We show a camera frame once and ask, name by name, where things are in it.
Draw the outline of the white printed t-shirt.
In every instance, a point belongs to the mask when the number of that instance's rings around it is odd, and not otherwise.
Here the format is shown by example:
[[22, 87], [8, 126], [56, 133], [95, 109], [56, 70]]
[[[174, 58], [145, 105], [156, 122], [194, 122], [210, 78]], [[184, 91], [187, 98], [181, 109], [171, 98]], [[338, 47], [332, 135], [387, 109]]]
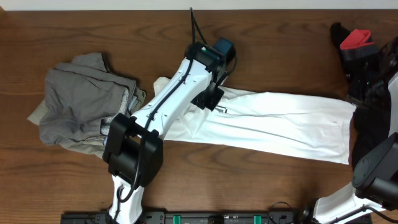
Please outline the white printed t-shirt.
[[348, 164], [352, 104], [319, 96], [222, 90], [213, 111], [190, 105], [165, 138]]

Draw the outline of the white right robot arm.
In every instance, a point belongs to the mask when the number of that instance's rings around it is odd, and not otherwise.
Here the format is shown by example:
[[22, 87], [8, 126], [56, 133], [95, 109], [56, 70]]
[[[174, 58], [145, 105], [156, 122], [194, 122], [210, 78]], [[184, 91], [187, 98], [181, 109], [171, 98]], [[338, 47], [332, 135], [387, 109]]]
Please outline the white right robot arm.
[[359, 111], [354, 125], [353, 178], [334, 194], [306, 208], [300, 223], [362, 223], [361, 216], [397, 209], [397, 39], [371, 52], [365, 45], [342, 50], [345, 62], [370, 62], [355, 76]]

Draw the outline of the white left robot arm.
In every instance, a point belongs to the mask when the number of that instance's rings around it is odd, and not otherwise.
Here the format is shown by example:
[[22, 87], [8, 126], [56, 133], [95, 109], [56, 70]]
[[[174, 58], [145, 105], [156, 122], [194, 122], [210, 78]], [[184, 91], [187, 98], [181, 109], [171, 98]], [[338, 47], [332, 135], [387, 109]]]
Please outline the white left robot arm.
[[219, 86], [235, 56], [234, 45], [224, 38], [214, 46], [195, 42], [172, 79], [148, 104], [113, 119], [103, 154], [114, 182], [110, 223], [138, 221], [144, 188], [163, 163], [165, 135], [186, 107], [214, 110], [224, 94]]

